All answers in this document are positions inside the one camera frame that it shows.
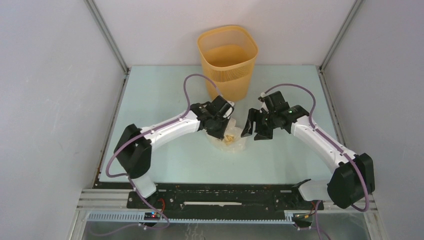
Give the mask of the translucent cream trash bag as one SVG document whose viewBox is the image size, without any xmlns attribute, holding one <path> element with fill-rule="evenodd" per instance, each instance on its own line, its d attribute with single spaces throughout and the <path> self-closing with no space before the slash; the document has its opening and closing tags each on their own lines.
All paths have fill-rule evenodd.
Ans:
<svg viewBox="0 0 424 240">
<path fill-rule="evenodd" d="M 231 117 L 224 132 L 223 139 L 206 135 L 208 141 L 218 150 L 226 153 L 239 153 L 246 148 L 246 137 L 241 137 L 243 129 L 236 126 L 236 119 Z"/>
</svg>

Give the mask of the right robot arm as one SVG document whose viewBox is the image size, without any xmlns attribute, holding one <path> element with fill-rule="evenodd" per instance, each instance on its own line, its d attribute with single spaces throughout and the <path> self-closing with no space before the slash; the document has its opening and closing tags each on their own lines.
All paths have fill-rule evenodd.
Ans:
<svg viewBox="0 0 424 240">
<path fill-rule="evenodd" d="M 307 179 L 294 186 L 291 204 L 304 209 L 311 201 L 332 201 L 341 209 L 354 207 L 365 200 L 365 212 L 370 205 L 369 195 L 375 190 L 374 162 L 366 153 L 348 149 L 322 128 L 312 113 L 300 105 L 290 106 L 280 91 L 259 97 L 260 109 L 250 108 L 241 137 L 253 135 L 254 140 L 271 140 L 275 129 L 285 130 L 312 149 L 328 167 L 330 180 Z"/>
</svg>

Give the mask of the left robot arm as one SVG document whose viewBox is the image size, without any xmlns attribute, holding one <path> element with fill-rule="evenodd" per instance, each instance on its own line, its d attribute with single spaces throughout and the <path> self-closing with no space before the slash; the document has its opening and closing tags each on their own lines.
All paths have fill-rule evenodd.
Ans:
<svg viewBox="0 0 424 240">
<path fill-rule="evenodd" d="M 153 151 L 198 131 L 205 131 L 210 137 L 222 140 L 234 105 L 234 102 L 217 96 L 213 101 L 193 103 L 182 114 L 158 125 L 138 128 L 130 124 L 124 129 L 111 159 L 118 160 L 123 167 L 122 175 L 139 192 L 138 201 L 145 208 L 153 208 L 158 202 L 157 187 L 148 174 Z"/>
</svg>

